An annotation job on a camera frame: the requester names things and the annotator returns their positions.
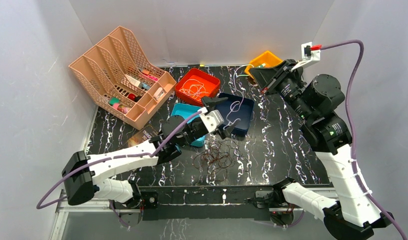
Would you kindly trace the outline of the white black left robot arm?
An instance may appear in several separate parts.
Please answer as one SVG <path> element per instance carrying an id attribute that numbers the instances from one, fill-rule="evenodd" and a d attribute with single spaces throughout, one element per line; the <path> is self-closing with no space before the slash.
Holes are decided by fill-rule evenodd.
<path id="1" fill-rule="evenodd" d="M 138 185 L 133 180 L 114 180 L 112 176 L 167 163 L 182 154 L 181 148 L 207 135 L 222 139 L 231 136 L 234 126 L 222 127 L 224 118 L 215 107 L 227 97 L 203 97 L 203 107 L 187 118 L 173 115 L 161 124 L 157 136 L 121 150 L 86 155 L 75 152 L 64 169 L 62 181 L 67 202 L 77 206 L 93 198 L 119 202 L 135 208 L 142 202 Z"/>

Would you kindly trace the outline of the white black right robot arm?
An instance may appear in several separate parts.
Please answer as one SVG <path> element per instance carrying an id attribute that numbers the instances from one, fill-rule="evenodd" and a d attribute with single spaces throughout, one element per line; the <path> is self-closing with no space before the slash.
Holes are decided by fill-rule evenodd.
<path id="1" fill-rule="evenodd" d="M 305 83 L 302 74 L 303 67 L 293 59 L 249 69 L 262 94 L 279 94 L 303 120 L 301 133 L 324 165 L 337 198 L 325 197 L 288 177 L 276 183 L 271 193 L 250 202 L 263 208 L 269 203 L 296 205 L 320 219 L 338 240 L 367 240 L 375 229 L 389 226 L 393 216 L 372 199 L 352 157 L 351 131 L 335 112 L 346 98 L 340 82 L 332 75 L 319 74 Z"/>

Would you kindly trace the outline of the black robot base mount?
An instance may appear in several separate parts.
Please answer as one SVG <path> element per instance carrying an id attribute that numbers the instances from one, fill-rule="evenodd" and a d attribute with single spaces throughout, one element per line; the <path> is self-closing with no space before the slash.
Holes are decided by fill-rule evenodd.
<path id="1" fill-rule="evenodd" d="M 169 219 L 251 219 L 279 227 L 295 226 L 304 211 L 290 203 L 278 203 L 270 185 L 142 186 L 142 202 L 125 207 L 111 202 L 122 223 Z"/>

